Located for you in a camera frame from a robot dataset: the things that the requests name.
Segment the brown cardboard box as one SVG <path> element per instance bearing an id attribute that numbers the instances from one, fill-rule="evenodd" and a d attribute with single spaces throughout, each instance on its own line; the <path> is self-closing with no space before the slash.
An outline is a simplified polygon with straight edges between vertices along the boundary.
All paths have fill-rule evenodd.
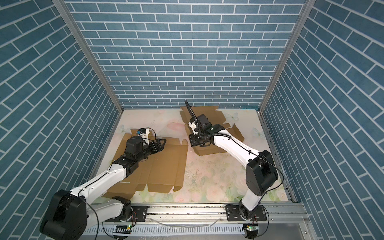
<path id="1" fill-rule="evenodd" d="M 240 130 L 236 125 L 230 126 L 229 123 L 226 123 L 226 118 L 222 111 L 219 110 L 218 106 L 204 106 L 204 107 L 192 107 L 193 112 L 195 113 L 198 122 L 196 123 L 198 127 L 198 133 L 211 133 L 216 134 L 221 130 L 226 130 L 225 135 L 232 135 L 233 138 L 236 138 L 240 142 L 244 141 L 244 137 L 241 134 Z M 182 107 L 180 112 L 183 122 L 185 123 L 185 128 L 187 135 L 189 136 L 192 133 L 192 130 L 189 127 L 189 121 L 192 119 L 190 113 L 186 107 Z M 217 147 L 215 144 L 212 144 L 209 147 L 192 147 L 194 152 L 199 156 L 206 156 L 212 154 L 223 153 L 222 148 Z"/>

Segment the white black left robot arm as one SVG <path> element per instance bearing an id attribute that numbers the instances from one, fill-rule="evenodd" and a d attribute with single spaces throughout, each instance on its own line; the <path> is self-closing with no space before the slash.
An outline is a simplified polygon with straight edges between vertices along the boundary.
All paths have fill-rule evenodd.
<path id="1" fill-rule="evenodd" d="M 95 205 L 94 201 L 131 175 L 140 162 L 161 152 L 166 141 L 141 136 L 128 139 L 124 154 L 103 173 L 79 187 L 54 194 L 41 222 L 40 233 L 54 240 L 77 240 L 84 231 L 106 220 L 134 221 L 130 200 L 116 196 L 104 204 Z"/>

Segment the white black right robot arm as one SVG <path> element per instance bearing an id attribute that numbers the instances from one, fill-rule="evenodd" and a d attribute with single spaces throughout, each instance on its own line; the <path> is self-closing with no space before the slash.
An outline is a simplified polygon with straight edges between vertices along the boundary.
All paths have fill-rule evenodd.
<path id="1" fill-rule="evenodd" d="M 203 148 L 214 145 L 232 155 L 246 168 L 248 190 L 239 202 L 239 212 L 245 220 L 253 218 L 262 198 L 282 174 L 275 166 L 271 153 L 267 150 L 260 152 L 245 145 L 222 125 L 212 125 L 204 114 L 197 116 L 187 100 L 185 105 L 191 115 L 191 146 Z"/>

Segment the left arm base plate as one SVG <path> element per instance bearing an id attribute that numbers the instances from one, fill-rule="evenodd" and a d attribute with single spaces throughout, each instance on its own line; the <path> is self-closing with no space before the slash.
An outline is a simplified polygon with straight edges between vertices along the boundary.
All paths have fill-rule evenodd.
<path id="1" fill-rule="evenodd" d="M 131 206 L 130 215 L 127 220 L 121 220 L 120 217 L 111 218 L 106 220 L 107 223 L 112 222 L 130 222 L 130 223 L 137 223 L 137 222 L 145 222 L 148 212 L 148 206 Z"/>

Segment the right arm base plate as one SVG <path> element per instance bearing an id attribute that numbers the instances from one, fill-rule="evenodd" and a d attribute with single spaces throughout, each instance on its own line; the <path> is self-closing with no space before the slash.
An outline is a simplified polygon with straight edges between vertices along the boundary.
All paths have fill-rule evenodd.
<path id="1" fill-rule="evenodd" d="M 252 211 L 247 210 L 242 205 L 228 204 L 225 206 L 227 221 L 267 221 L 267 212 L 263 205 L 259 205 Z"/>

